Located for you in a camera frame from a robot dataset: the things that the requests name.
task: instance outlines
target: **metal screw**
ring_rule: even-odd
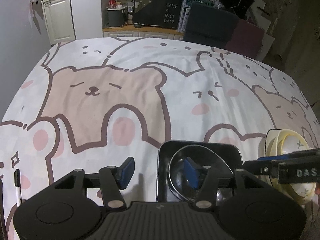
[[[107,204],[111,208],[119,208],[124,205],[124,203],[121,200],[111,200]]]
[[[211,202],[210,201],[207,201],[207,200],[200,200],[196,203],[196,206],[198,208],[201,208],[201,209],[204,209],[204,208],[209,208],[212,206]]]

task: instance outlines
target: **black letter board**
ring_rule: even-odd
[[[133,23],[177,29],[182,0],[135,0],[139,2]]]

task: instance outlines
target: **drawer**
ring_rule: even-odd
[[[174,35],[174,40],[182,41],[182,39],[183,39],[182,35],[177,35],[177,34]]]
[[[139,32],[139,37],[145,38],[160,38],[160,39],[169,39],[173,40],[174,34],[168,33],[151,33],[151,32]]]
[[[139,32],[103,32],[103,37],[139,37]]]

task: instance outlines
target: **cartoon bear nose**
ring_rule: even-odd
[[[97,87],[89,87],[89,90],[91,92],[97,92],[99,90],[99,88],[97,88]]]

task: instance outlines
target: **cartoon bear face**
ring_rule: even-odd
[[[306,139],[309,147],[318,147],[316,136],[306,120],[306,114],[296,101],[290,102],[281,95],[265,91],[260,86],[254,86],[252,90],[269,112],[276,129],[294,130]]]
[[[50,77],[40,116],[63,120],[74,153],[105,146],[108,119],[120,107],[137,114],[147,133],[146,141],[151,137],[160,144],[166,139],[167,111],[159,89],[163,80],[162,73],[154,68],[62,68]],[[160,130],[151,125],[147,129],[153,120],[159,120]]]

